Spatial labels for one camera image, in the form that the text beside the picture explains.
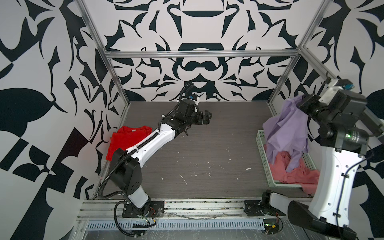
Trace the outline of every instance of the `red folded shirt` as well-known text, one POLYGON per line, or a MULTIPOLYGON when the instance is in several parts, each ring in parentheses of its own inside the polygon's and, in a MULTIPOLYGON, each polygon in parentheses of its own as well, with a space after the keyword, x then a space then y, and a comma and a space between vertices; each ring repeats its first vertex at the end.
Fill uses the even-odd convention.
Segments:
POLYGON ((129 147, 141 142, 144 138, 146 138, 149 134, 151 134, 152 128, 143 126, 139 128, 130 128, 123 126, 118 130, 118 132, 114 132, 111 137, 111 144, 109 145, 107 160, 112 160, 113 153, 119 148, 126 150, 129 147))

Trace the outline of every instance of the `scratch mark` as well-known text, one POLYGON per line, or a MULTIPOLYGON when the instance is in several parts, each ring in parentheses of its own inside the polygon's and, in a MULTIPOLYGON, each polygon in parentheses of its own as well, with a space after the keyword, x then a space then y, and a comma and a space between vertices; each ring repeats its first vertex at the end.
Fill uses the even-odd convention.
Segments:
POLYGON ((188 183, 185 181, 185 179, 183 178, 183 176, 181 176, 181 174, 179 174, 180 177, 184 180, 185 184, 188 186, 188 183))

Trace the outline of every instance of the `gray wooden surface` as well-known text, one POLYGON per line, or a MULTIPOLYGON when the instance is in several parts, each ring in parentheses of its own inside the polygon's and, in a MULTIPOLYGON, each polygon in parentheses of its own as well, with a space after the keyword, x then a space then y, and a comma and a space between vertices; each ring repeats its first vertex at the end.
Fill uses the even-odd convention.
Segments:
MULTIPOLYGON (((132 102, 124 125, 155 129, 174 106, 132 102)), ((271 117, 266 102, 204 102, 199 107, 213 114, 210 124, 192 125, 189 136, 182 133, 158 150, 142 168, 144 190, 157 199, 261 197, 269 187, 255 138, 271 117)), ((110 181, 104 194, 116 190, 110 181)), ((273 190, 306 196, 301 189, 273 190)))

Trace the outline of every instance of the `vertical metal post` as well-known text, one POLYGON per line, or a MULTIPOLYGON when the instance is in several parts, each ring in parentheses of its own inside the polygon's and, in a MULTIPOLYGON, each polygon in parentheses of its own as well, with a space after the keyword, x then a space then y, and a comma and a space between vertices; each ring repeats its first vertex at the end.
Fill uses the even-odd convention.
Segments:
POLYGON ((88 11, 85 3, 84 3, 84 0, 75 0, 75 2, 77 3, 77 6, 78 6, 79 11, 81 13, 81 16, 83 18, 83 21, 84 21, 85 25, 87 26, 87 28, 89 29, 89 33, 91 34, 91 37, 96 44, 96 47, 100 53, 101 59, 103 60, 104 65, 106 66, 107 70, 111 74, 113 83, 115 84, 115 86, 116 86, 122 100, 124 101, 125 105, 128 106, 129 105, 128 97, 125 94, 125 91, 121 85, 119 77, 117 76, 117 74, 115 72, 115 69, 113 68, 113 65, 111 64, 110 60, 105 55, 103 42, 101 41, 99 33, 96 30, 96 27, 92 21, 91 15, 90 15, 90 13, 89 13, 89 11, 88 11))
MULTIPOLYGON (((317 27, 320 25, 329 5, 332 2, 333 2, 333 0, 323 0, 322 1, 322 3, 320 4, 320 7, 317 9, 316 14, 314 15, 307 31, 305 32, 305 34, 304 34, 303 38, 301 39, 299 45, 297 46, 296 50, 299 50, 301 47, 305 47, 307 45, 307 43, 311 40, 313 33, 315 32, 317 27)), ((288 79, 289 74, 293 71, 293 69, 296 66, 299 59, 300 59, 299 54, 297 54, 296 56, 291 58, 291 61, 288 63, 288 65, 285 68, 283 74, 281 75, 279 81, 277 82, 275 89, 273 90, 271 96, 268 99, 269 104, 272 104, 273 101, 276 99, 276 97, 279 95, 282 87, 284 86, 285 82, 288 79)))

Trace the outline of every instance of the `light green plastic basket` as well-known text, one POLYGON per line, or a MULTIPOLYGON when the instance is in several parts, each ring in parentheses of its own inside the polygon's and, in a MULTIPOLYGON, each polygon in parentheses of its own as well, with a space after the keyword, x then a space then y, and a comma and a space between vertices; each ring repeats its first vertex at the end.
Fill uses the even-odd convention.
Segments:
MULTIPOLYGON (((275 181, 273 179, 271 169, 269 167, 268 160, 266 158, 266 154, 265 154, 265 150, 264 150, 264 144, 265 144, 264 130, 259 130, 257 132, 256 143, 257 143, 257 147, 259 148, 260 157, 262 158, 264 172, 265 172, 269 187, 287 187, 287 188, 301 187, 301 185, 299 185, 299 184, 285 184, 285 183, 280 183, 279 181, 275 181)), ((311 170, 316 169, 316 166, 314 165, 311 157, 308 154, 302 153, 301 156, 302 156, 307 168, 309 168, 311 170)))

